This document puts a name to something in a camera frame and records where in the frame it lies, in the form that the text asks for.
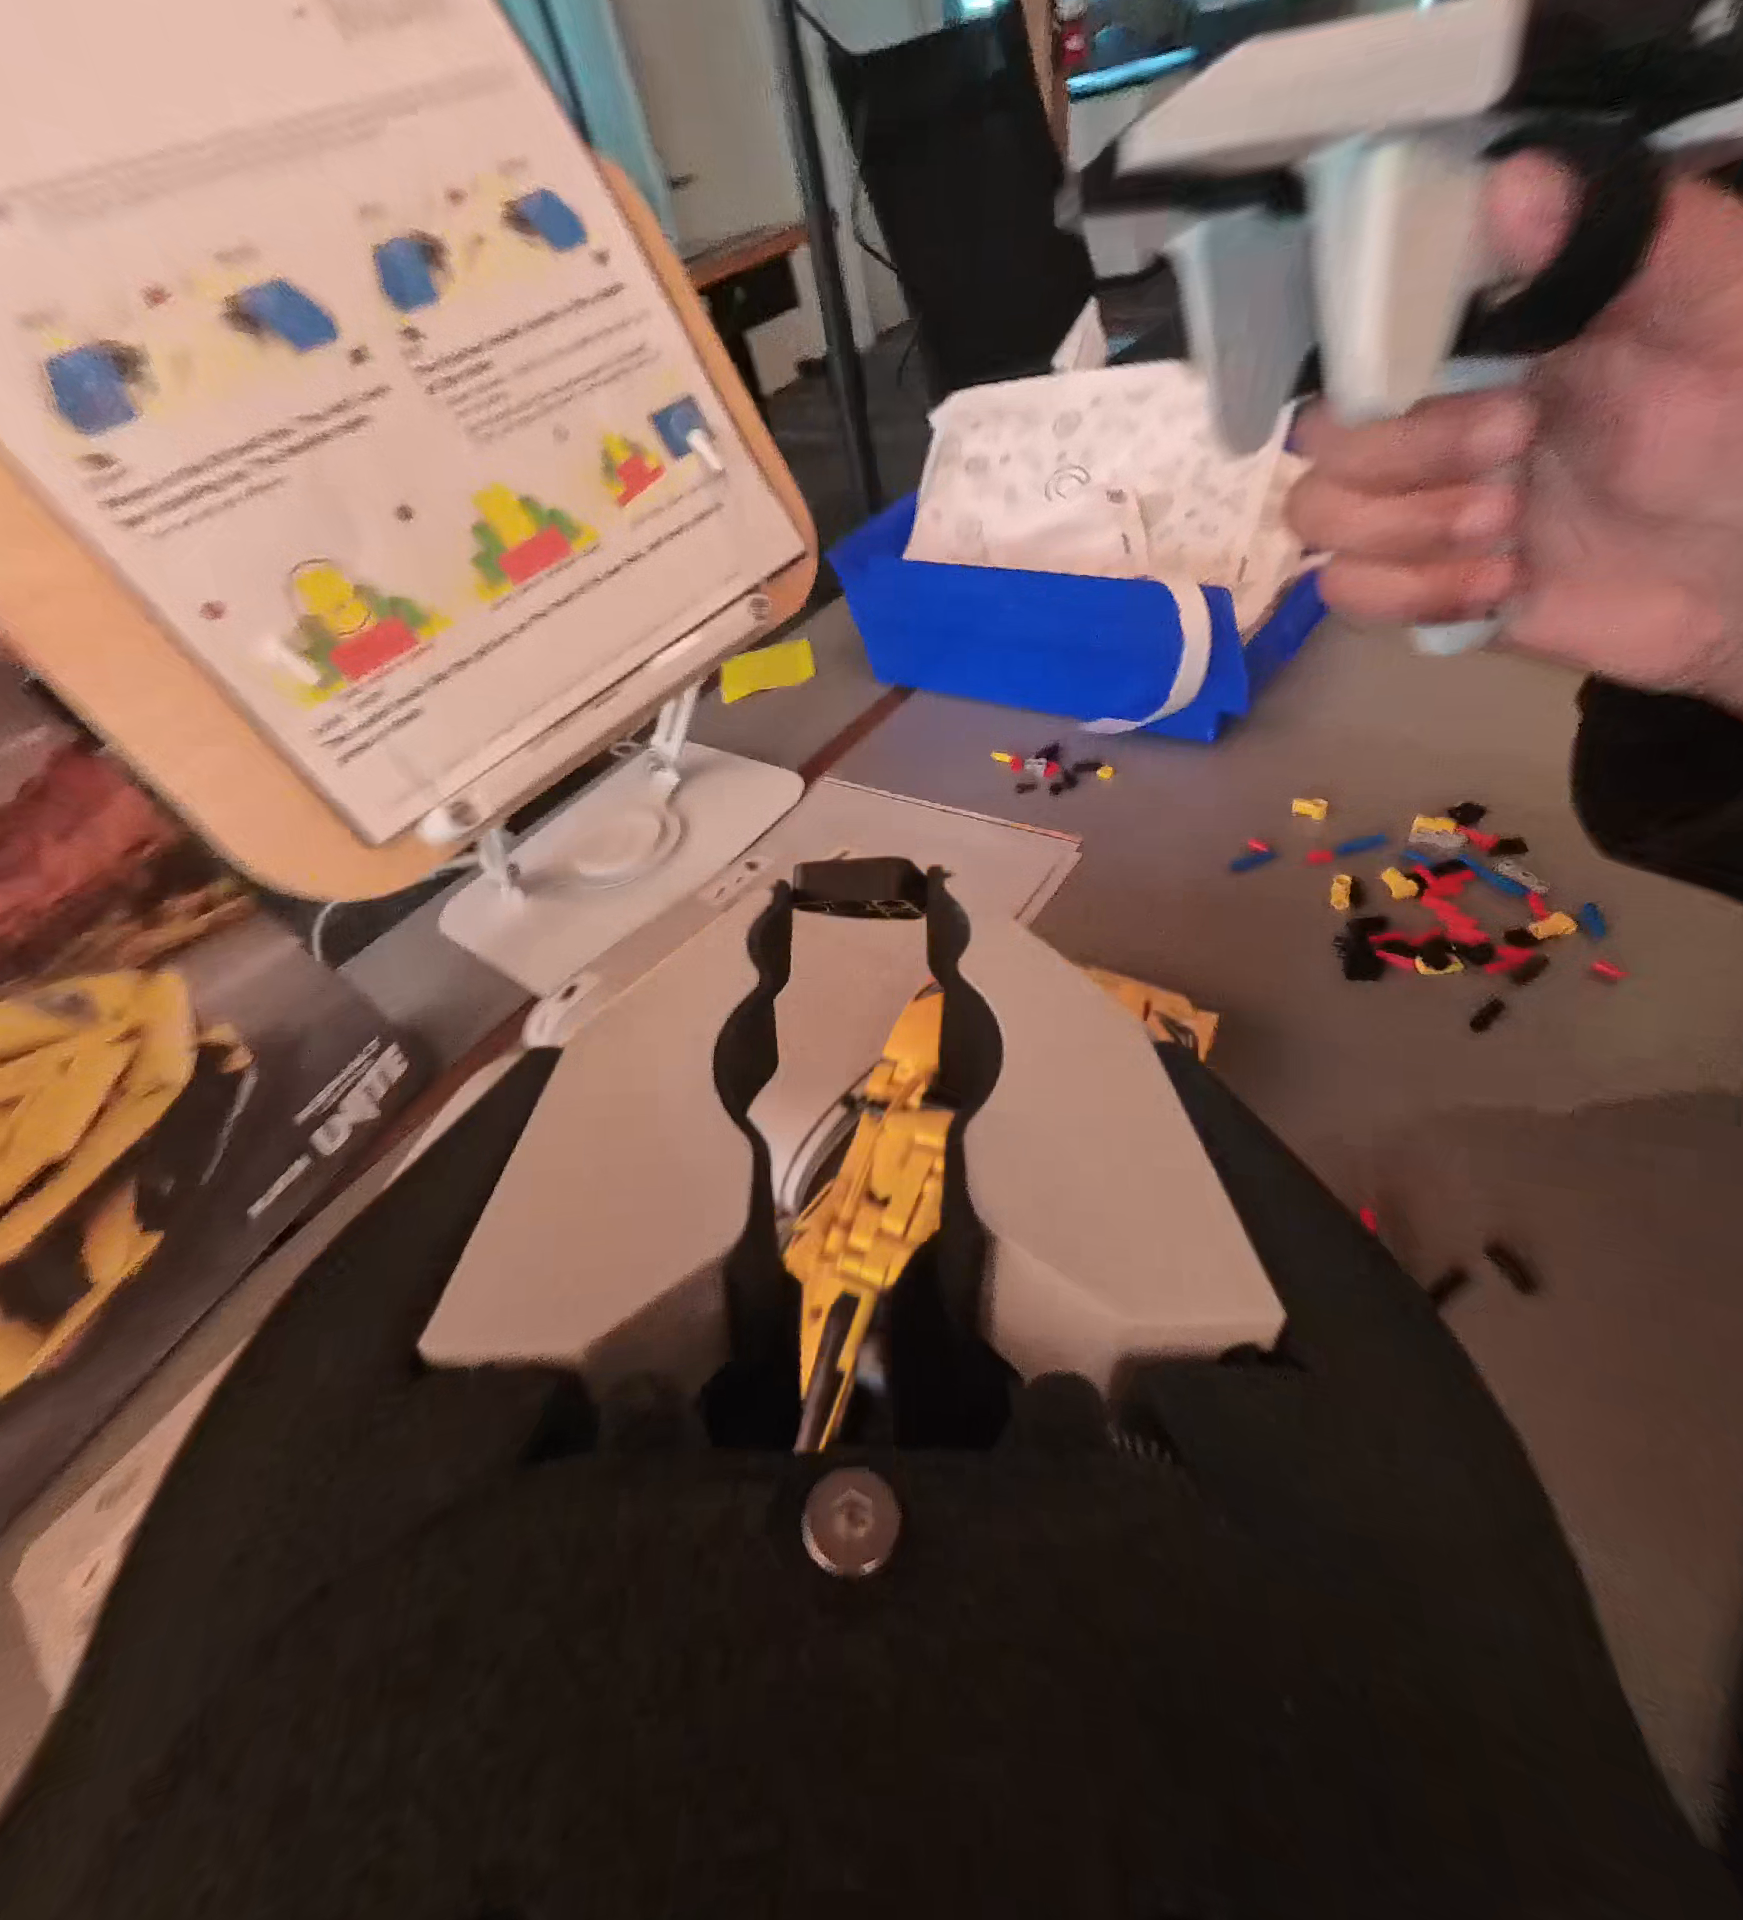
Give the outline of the white tape strip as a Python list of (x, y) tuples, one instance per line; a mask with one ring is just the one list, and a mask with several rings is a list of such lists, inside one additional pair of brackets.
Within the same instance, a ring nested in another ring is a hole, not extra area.
[(1196, 695), (1202, 691), (1213, 652), (1213, 612), (1207, 591), (1196, 582), (1162, 585), (1173, 594), (1180, 628), (1178, 657), (1170, 681), (1165, 686), (1165, 697), (1137, 716), (1106, 716), (1086, 721), (1084, 730), (1098, 735), (1122, 735), (1151, 729), (1162, 721), (1170, 721), (1180, 711), (1191, 707)]

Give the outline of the yellow brick toy car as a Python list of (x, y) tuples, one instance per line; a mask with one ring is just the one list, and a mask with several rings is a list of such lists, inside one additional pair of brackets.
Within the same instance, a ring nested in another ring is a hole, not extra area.
[[(1195, 1044), (1214, 1017), (1139, 981), (1086, 971), (1141, 1015), (1153, 1036)], [(859, 1086), (857, 1124), (833, 1178), (797, 1215), (784, 1267), (799, 1290), (792, 1452), (852, 1471), (857, 1456), (986, 1447), (897, 1447), (891, 1440), (891, 1295), (924, 1276), (943, 1213), (949, 1099), (937, 1086), (942, 991), (906, 1006)]]

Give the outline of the grey desk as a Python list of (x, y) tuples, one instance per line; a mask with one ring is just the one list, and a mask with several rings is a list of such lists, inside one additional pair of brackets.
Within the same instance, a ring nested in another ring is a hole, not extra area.
[[(1615, 1180), (1557, 1117), (1382, 1124), (1360, 1182), (1604, 1260), (1743, 1258), (1743, 1150)], [(0, 1915), (1743, 1915), (1649, 1757), (1529, 1455), (1396, 1246), (1209, 1069), (1173, 1079), (1290, 1312), (1267, 1358), (1017, 1389), (988, 1450), (819, 1472), (739, 1395), (415, 1337), (551, 1065), (331, 1243), (153, 1503), (0, 1811)]]

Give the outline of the toy car box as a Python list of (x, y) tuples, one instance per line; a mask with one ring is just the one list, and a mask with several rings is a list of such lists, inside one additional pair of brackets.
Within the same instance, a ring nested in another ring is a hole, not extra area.
[(0, 646), (0, 1537), (429, 1065)]

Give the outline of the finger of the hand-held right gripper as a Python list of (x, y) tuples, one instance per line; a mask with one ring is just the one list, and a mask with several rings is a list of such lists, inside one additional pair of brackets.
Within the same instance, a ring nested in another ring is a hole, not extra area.
[(1182, 279), (1213, 277), (1235, 257), (1290, 246), (1280, 223), (1306, 210), (1300, 181), (1066, 181), (1066, 228), (1100, 277), (1137, 275), (1153, 262)]
[(1131, 123), (1114, 171), (1267, 171), (1486, 114), (1519, 75), (1526, 29), (1525, 2), (1450, 2), (1255, 37)]

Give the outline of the person's right hand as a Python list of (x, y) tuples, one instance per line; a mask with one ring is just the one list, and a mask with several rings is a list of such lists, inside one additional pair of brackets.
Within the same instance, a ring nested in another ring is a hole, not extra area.
[(1641, 272), (1515, 389), (1300, 422), (1290, 524), (1367, 626), (1495, 620), (1531, 659), (1743, 721), (1743, 200), (1676, 178)]

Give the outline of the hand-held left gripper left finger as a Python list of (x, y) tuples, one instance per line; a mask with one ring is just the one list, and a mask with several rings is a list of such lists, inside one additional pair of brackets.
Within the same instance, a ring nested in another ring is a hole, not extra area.
[(720, 1370), (796, 1388), (796, 1284), (753, 1108), (781, 1067), (792, 890), (741, 898), (558, 1054), (420, 1334), (436, 1370), (546, 1365), (595, 1394)]

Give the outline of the black tripod pole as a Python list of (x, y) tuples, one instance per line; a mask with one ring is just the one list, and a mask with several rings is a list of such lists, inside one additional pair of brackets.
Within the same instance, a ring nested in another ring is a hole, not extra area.
[(808, 250), (826, 337), (827, 378), (836, 404), (842, 457), (853, 493), (853, 510), (857, 518), (871, 518), (884, 510), (884, 484), (853, 315), (837, 253), (836, 210), (829, 196), (812, 76), (804, 55), (802, 11), (793, 2), (769, 2), (768, 11), (785, 94), (792, 171), (808, 226)]

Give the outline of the small black round brick piece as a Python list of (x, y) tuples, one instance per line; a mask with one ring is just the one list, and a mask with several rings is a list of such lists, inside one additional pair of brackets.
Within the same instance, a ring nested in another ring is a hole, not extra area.
[(832, 855), (799, 864), (789, 907), (852, 922), (913, 922), (932, 909), (929, 873), (900, 855)]

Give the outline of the scattered small brick pins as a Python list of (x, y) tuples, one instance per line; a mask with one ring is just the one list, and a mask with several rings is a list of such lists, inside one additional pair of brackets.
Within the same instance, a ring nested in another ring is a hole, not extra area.
[(1325, 798), (1298, 796), (1290, 819), (1304, 841), (1285, 849), (1248, 836), (1226, 871), (1250, 875), (1283, 858), (1313, 869), (1342, 979), (1471, 979), (1479, 999), (1466, 1028), (1476, 1036), (1496, 1030), (1512, 995), (1555, 966), (1553, 948), (1610, 933), (1604, 907), (1557, 895), (1531, 869), (1529, 841), (1499, 829), (1484, 803), (1413, 811), (1402, 832), (1345, 834)]

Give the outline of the blue storage bin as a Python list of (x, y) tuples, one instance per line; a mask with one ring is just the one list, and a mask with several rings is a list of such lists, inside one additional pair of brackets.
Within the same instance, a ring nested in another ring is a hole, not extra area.
[[(829, 551), (884, 685), (1027, 708), (1081, 729), (1137, 716), (1165, 697), (1180, 628), (1162, 582), (912, 560), (906, 545), (915, 509), (907, 493)], [(1213, 652), (1202, 691), (1177, 716), (1143, 730), (1198, 747), (1251, 715), (1325, 614), (1307, 571), (1244, 640), (1228, 594), (1204, 591)]]

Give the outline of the patterned white paper bag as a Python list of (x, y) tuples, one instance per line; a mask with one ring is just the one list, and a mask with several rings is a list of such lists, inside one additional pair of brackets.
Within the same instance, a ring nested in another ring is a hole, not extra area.
[(1223, 588), (1281, 444), (1235, 456), (1184, 362), (970, 388), (932, 414), (906, 556)]

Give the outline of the person's right forearm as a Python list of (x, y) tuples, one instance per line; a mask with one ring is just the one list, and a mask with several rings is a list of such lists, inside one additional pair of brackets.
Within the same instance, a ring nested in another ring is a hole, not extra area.
[(1743, 718), (1586, 678), (1570, 787), (1598, 851), (1743, 904)]

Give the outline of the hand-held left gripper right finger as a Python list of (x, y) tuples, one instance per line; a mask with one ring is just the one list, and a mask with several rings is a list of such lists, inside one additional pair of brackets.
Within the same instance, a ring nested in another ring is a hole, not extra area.
[(1169, 1073), (1195, 1044), (947, 882), (891, 882), (952, 1111), (940, 1228), (891, 1295), (894, 1443), (991, 1447), (1034, 1379), (1114, 1404), (1153, 1365), (1275, 1349), (1285, 1307)]

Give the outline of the printed paper sheets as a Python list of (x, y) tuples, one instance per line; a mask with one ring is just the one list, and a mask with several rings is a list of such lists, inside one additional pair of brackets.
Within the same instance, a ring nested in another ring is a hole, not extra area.
[(1265, 457), (1263, 482), (1251, 493), (1257, 512), (1242, 534), (1237, 563), (1223, 580), (1244, 640), (1260, 633), (1292, 586), (1317, 564), (1313, 551), (1294, 534), (1288, 516), (1290, 497), (1307, 472), (1309, 462), (1281, 444)]

